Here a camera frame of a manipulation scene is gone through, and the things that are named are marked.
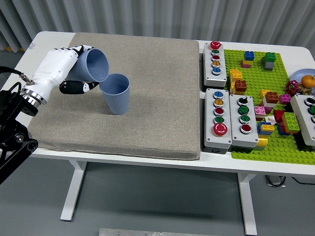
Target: gray cushion pad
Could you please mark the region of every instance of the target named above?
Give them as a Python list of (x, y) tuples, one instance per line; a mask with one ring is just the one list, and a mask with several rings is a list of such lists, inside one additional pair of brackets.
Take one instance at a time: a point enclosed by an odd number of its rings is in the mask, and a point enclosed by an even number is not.
[(99, 89), (82, 95), (52, 91), (29, 125), (39, 146), (162, 159), (200, 155), (199, 46), (181, 39), (75, 34), (70, 46), (101, 49), (110, 73), (130, 79), (130, 107), (113, 115)]

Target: table leg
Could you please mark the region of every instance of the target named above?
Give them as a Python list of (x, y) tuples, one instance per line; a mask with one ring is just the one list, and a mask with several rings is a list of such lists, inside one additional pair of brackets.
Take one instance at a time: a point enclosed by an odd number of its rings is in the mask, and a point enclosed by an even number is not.
[(256, 176), (255, 174), (238, 173), (238, 182), (240, 186), (245, 234), (248, 236), (257, 235), (254, 209), (252, 207), (252, 195), (250, 189), (250, 180), (255, 176)]
[(71, 221), (75, 204), (79, 195), (82, 179), (84, 176), (85, 167), (87, 165), (86, 161), (70, 161), (74, 167), (74, 173), (72, 181), (69, 187), (67, 198), (63, 206), (63, 212), (61, 213), (60, 219), (62, 221)]

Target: red toy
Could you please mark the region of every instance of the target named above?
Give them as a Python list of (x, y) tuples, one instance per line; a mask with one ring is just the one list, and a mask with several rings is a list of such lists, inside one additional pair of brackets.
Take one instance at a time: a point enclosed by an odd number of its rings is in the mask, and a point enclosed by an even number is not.
[(290, 96), (294, 96), (300, 88), (299, 82), (296, 80), (289, 81), (289, 83), (285, 86), (285, 91), (290, 94)]

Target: stacked cup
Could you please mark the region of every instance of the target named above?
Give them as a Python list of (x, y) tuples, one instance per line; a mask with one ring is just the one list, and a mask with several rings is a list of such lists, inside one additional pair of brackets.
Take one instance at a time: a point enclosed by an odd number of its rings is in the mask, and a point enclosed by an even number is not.
[(98, 82), (113, 114), (123, 115), (129, 109), (130, 80), (122, 74), (109, 75), (108, 60), (100, 49), (82, 53), (66, 80)]

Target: emergency stop button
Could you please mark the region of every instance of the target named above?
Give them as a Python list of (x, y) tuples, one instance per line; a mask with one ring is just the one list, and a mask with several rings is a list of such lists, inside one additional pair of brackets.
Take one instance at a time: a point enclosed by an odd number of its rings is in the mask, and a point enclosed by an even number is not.
[(213, 126), (213, 131), (216, 135), (222, 136), (227, 133), (227, 126), (223, 123), (216, 123)]
[(212, 48), (212, 50), (213, 50), (213, 49), (214, 49), (214, 50), (217, 50), (217, 49), (219, 49), (219, 48), (221, 47), (221, 43), (218, 42), (218, 41), (212, 41), (212, 42), (210, 43), (210, 47)]

